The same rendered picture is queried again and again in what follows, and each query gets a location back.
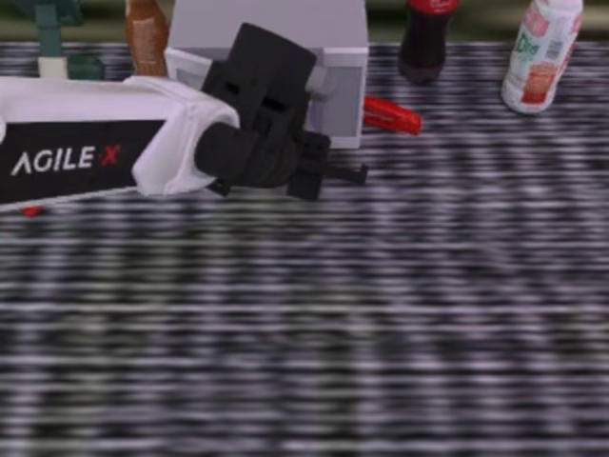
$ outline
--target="barcode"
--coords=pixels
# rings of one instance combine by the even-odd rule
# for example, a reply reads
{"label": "barcode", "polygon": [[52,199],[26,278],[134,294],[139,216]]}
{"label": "barcode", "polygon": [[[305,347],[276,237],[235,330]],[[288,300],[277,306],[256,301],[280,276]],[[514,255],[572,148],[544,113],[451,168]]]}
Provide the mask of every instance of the barcode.
{"label": "barcode", "polygon": [[545,58],[548,60],[558,60],[562,53],[562,42],[551,41],[548,51],[545,53]]}

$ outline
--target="dark soda bottle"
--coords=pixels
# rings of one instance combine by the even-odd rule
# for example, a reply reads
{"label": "dark soda bottle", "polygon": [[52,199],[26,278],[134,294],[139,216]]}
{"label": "dark soda bottle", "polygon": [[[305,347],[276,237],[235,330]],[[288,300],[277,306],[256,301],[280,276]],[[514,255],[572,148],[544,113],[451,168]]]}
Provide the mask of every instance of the dark soda bottle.
{"label": "dark soda bottle", "polygon": [[408,26],[400,47],[400,73],[414,84],[438,79],[446,58],[446,34],[460,0],[406,0]]}

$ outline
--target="small red object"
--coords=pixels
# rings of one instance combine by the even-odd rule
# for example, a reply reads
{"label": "small red object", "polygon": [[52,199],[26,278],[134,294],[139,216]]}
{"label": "small red object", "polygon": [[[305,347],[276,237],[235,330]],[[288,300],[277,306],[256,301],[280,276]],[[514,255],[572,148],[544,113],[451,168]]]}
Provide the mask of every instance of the small red object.
{"label": "small red object", "polygon": [[42,211],[42,207],[27,207],[21,209],[21,212],[27,217],[36,217]]}
{"label": "small red object", "polygon": [[363,102],[363,122],[412,135],[418,135],[422,126],[422,119],[416,112],[370,95],[366,95]]}

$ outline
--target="striped tablecloth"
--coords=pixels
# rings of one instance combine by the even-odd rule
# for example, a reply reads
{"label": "striped tablecloth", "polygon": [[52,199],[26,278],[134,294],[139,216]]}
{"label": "striped tablecloth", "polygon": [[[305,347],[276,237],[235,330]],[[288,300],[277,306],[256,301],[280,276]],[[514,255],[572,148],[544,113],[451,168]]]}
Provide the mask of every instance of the striped tablecloth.
{"label": "striped tablecloth", "polygon": [[335,153],[365,188],[3,214],[0,456],[607,457],[609,46],[536,118],[499,100],[508,52],[415,89],[373,48],[368,92],[425,125]]}

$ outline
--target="bottle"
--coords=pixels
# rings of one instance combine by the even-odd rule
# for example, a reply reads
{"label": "bottle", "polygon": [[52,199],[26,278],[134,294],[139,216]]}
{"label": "bottle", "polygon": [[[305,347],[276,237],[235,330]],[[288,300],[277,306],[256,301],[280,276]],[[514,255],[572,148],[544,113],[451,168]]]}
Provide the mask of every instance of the bottle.
{"label": "bottle", "polygon": [[167,76],[169,27],[156,0],[126,0],[125,33],[136,74]]}
{"label": "bottle", "polygon": [[522,21],[501,87],[503,103],[522,114],[550,107],[577,42],[583,0],[533,0]]}
{"label": "bottle", "polygon": [[399,54],[402,76],[414,84],[435,81],[446,58],[446,34],[460,0],[407,0],[408,26]]}

